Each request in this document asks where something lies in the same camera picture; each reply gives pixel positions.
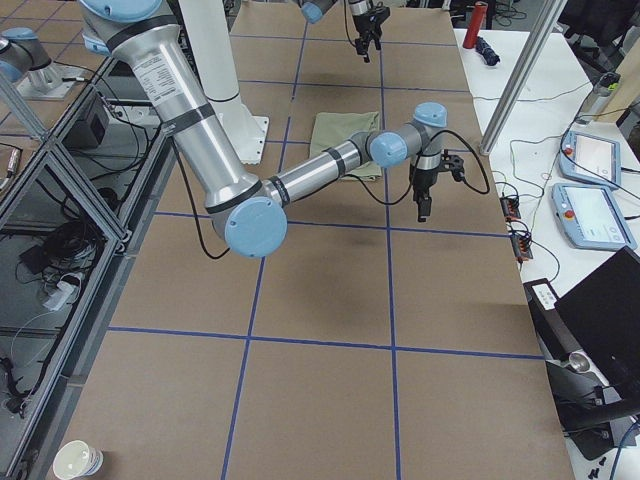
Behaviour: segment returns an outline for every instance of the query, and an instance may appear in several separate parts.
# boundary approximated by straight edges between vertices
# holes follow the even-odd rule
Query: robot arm
[[[62,83],[58,69],[29,28],[11,28],[0,34],[0,71],[11,82],[28,72],[31,84],[42,93]]]
[[[337,3],[337,0],[300,0],[302,14],[309,23],[319,22],[325,13]],[[349,9],[353,16],[359,37],[355,40],[356,52],[369,63],[369,45],[373,41],[376,50],[380,50],[382,37],[382,23],[389,18],[391,11],[382,3],[374,4],[372,0],[344,0],[349,2]]]
[[[373,160],[382,167],[420,154],[440,163],[446,123],[439,104],[423,104],[395,132],[357,134],[301,165],[261,181],[245,171],[178,44],[179,26],[161,0],[80,0],[95,49],[131,66],[168,133],[206,191],[214,230],[235,252],[272,253],[284,240],[283,206],[302,199],[350,170]]]

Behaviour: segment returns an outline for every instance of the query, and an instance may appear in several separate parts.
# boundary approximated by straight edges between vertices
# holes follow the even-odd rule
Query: white paper cup
[[[53,473],[60,480],[93,475],[102,466],[104,455],[82,440],[74,440],[60,449],[53,460]]]

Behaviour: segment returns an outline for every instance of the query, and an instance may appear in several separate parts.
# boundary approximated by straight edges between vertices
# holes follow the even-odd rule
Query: tablet
[[[611,190],[600,185],[559,183],[551,192],[562,229],[576,248],[617,251],[637,243]]]
[[[618,142],[571,130],[562,140],[559,155],[560,170],[565,177],[618,188],[621,177]]]

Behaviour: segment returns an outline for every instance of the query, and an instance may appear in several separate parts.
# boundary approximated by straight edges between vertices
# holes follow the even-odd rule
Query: folded cloth
[[[356,132],[371,132],[379,128],[380,114],[378,112],[320,112],[316,115],[316,121],[313,125],[309,156],[315,157],[323,150],[339,145]],[[375,180],[382,176],[382,169],[373,162],[367,162],[349,173],[362,180]]]

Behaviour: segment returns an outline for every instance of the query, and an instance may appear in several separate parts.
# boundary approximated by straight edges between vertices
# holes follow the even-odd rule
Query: tablet screen
[[[613,155],[614,144],[597,138],[576,135],[575,162],[578,173],[588,177],[604,177],[613,181]]]
[[[620,245],[626,243],[604,191],[579,187],[566,187],[565,191],[585,240]]]

